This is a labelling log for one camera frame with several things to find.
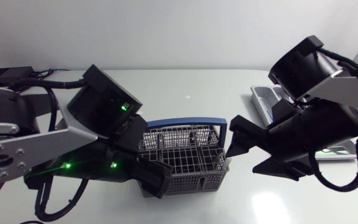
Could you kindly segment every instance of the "white wall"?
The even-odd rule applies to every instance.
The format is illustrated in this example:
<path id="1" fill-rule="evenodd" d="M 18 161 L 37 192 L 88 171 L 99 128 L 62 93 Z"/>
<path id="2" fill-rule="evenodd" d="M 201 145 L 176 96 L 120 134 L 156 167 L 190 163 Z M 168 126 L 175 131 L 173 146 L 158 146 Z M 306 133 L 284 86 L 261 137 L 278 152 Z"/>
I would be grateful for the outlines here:
<path id="1" fill-rule="evenodd" d="M 0 67 L 268 70 L 309 35 L 358 51 L 358 0 L 0 1 Z"/>

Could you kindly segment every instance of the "metal tray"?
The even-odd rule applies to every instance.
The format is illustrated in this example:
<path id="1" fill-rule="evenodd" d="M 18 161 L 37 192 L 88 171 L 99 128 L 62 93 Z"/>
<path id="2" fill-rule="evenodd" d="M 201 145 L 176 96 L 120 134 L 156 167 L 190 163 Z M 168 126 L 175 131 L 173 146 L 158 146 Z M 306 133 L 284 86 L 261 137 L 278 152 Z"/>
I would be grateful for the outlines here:
<path id="1" fill-rule="evenodd" d="M 252 102 L 262 118 L 265 126 L 273 122 L 272 107 L 281 99 L 292 102 L 292 99 L 280 86 L 252 86 Z M 356 159 L 356 145 L 345 141 L 316 153 L 317 160 L 344 160 Z"/>

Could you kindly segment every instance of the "silver metal bracket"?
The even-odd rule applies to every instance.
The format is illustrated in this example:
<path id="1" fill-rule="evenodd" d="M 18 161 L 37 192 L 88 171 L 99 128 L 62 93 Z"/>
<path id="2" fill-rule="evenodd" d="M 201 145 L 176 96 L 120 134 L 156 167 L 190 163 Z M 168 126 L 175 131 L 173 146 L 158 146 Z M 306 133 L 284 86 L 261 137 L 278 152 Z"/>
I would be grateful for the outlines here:
<path id="1" fill-rule="evenodd" d="M 306 93 L 358 109 L 358 79 L 334 73 Z"/>
<path id="2" fill-rule="evenodd" d="M 63 115 L 57 130 L 0 141 L 0 183 L 16 179 L 31 168 L 87 145 L 99 137 L 80 124 L 67 110 L 67 101 L 58 98 Z M 12 133 L 14 124 L 0 124 L 0 134 Z"/>

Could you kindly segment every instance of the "gray plastic basket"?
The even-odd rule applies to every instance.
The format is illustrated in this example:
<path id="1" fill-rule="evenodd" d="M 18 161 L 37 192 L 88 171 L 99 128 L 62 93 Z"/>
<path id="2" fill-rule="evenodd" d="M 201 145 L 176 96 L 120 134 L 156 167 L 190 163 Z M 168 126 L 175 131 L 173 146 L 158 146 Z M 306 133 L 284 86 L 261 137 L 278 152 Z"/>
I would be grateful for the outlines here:
<path id="1" fill-rule="evenodd" d="M 149 123 L 139 143 L 140 156 L 172 166 L 172 179 L 165 195 L 219 189 L 229 171 L 221 147 L 226 126 L 226 120 L 219 118 L 177 118 Z M 144 197 L 152 197 L 140 189 Z"/>

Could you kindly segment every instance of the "white surface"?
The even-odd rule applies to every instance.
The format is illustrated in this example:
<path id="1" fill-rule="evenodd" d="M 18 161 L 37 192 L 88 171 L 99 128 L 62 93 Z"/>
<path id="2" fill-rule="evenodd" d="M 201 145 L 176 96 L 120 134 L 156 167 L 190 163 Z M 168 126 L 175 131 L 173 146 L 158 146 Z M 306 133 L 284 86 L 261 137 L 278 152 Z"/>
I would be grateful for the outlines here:
<path id="1" fill-rule="evenodd" d="M 60 72 L 51 80 L 76 80 L 83 72 Z M 147 120 L 212 116 L 228 122 L 240 114 L 262 125 L 251 102 L 251 85 L 269 85 L 267 72 L 256 70 L 117 70 L 108 73 L 144 106 Z M 76 90 L 65 91 L 68 96 Z M 226 147 L 232 133 L 227 132 Z M 230 171 L 217 192 L 143 198 L 137 183 L 90 181 L 77 206 L 56 223 L 358 223 L 358 189 L 339 193 L 323 187 L 314 176 L 299 182 L 260 174 L 252 168 L 268 154 L 252 148 L 233 157 Z M 347 184 L 355 162 L 321 164 L 336 184 Z M 48 212 L 61 209 L 80 181 L 56 178 Z M 22 179 L 0 191 L 0 223 L 36 219 L 35 191 Z"/>
<path id="2" fill-rule="evenodd" d="M 309 35 L 358 52 L 358 0 L 0 0 L 0 68 L 269 70 Z"/>

